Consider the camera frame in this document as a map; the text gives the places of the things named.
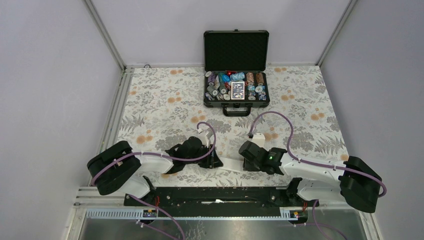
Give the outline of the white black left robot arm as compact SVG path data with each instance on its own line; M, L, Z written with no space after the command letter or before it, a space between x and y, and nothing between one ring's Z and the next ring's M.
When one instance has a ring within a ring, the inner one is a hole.
M136 197L144 206L155 200L153 184L146 177L137 178L137 171L174 174L188 164L197 164L204 169L223 167L214 145L206 145L200 138L191 136L163 153L133 152L130 144L119 141L88 161L87 169L102 196L115 192Z

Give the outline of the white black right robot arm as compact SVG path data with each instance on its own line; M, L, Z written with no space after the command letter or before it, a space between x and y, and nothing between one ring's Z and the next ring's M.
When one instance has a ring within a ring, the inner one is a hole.
M359 157L349 156L347 161L330 164L303 159L283 148L266 150L252 141L246 141L238 153L244 158L245 171L299 178L296 187L286 193L293 206L304 201L328 200L346 202L365 213L376 211L382 178Z

